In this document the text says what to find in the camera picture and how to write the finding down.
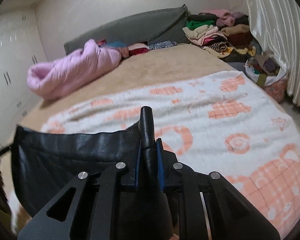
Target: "floor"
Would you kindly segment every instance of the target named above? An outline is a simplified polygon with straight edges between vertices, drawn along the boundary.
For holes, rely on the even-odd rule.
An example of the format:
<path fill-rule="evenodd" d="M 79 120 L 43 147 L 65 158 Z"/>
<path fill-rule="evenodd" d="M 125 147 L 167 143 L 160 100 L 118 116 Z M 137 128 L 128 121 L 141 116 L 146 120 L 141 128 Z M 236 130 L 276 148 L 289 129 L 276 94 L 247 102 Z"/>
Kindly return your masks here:
<path fill-rule="evenodd" d="M 284 101 L 281 103 L 281 106 L 293 118 L 296 125 L 300 128 L 300 107 L 293 105 L 292 99 L 289 97 L 286 97 L 284 99 Z M 6 194 L 9 195 L 13 189 L 13 183 L 11 178 L 10 153 L 2 156 L 0 170 L 2 171 L 4 190 Z"/>

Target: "curtain fold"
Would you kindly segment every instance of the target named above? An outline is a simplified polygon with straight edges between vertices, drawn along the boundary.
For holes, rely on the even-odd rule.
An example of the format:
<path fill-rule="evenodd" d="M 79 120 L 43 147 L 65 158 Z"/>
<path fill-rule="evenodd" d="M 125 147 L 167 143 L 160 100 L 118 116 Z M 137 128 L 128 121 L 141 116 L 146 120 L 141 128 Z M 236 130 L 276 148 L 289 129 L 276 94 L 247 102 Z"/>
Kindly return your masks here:
<path fill-rule="evenodd" d="M 300 7 L 295 0 L 247 0 L 250 29 L 288 76 L 287 94 L 300 106 Z"/>

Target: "white wardrobe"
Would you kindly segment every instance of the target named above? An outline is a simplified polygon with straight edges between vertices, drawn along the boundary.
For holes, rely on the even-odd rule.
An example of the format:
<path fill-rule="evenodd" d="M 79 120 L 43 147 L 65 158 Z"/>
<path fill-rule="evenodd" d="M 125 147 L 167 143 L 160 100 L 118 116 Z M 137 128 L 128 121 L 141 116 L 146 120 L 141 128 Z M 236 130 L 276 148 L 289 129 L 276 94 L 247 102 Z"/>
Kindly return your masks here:
<path fill-rule="evenodd" d="M 26 84 L 29 67 L 46 61 L 34 10 L 0 16 L 0 147 L 38 102 Z"/>

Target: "beige mattress cover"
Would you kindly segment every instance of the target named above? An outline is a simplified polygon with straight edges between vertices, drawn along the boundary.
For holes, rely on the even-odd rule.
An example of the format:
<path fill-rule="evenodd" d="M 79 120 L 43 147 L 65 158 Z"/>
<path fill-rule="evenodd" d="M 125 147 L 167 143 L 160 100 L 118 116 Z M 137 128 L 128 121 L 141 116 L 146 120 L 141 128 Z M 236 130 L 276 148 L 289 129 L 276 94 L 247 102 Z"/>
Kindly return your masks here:
<path fill-rule="evenodd" d="M 176 82 L 235 70 L 205 50 L 190 44 L 151 50 L 123 60 L 112 72 L 55 102 L 40 102 L 20 124 L 33 130 L 48 118 L 71 106 L 100 95 L 118 93 L 143 86 Z M 277 108 L 283 108 L 273 100 Z"/>

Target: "silver bolt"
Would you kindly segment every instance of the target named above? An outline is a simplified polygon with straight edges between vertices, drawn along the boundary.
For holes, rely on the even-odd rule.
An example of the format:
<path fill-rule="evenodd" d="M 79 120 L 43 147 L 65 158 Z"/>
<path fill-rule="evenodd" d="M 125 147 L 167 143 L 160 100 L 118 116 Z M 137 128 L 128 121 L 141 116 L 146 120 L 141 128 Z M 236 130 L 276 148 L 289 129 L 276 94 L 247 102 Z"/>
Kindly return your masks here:
<path fill-rule="evenodd" d="M 78 174 L 79 179 L 85 179 L 86 177 L 88 177 L 88 173 L 86 173 L 85 171 L 82 171 Z"/>
<path fill-rule="evenodd" d="M 210 174 L 211 178 L 213 179 L 220 179 L 220 173 L 214 171 Z"/>
<path fill-rule="evenodd" d="M 174 163 L 174 164 L 173 164 L 173 167 L 174 167 L 176 170 L 180 170 L 180 169 L 182 169 L 183 165 L 182 165 L 182 163 Z"/>
<path fill-rule="evenodd" d="M 117 163 L 115 166 L 117 167 L 117 169 L 123 169 L 126 166 L 126 164 L 125 163 Z"/>

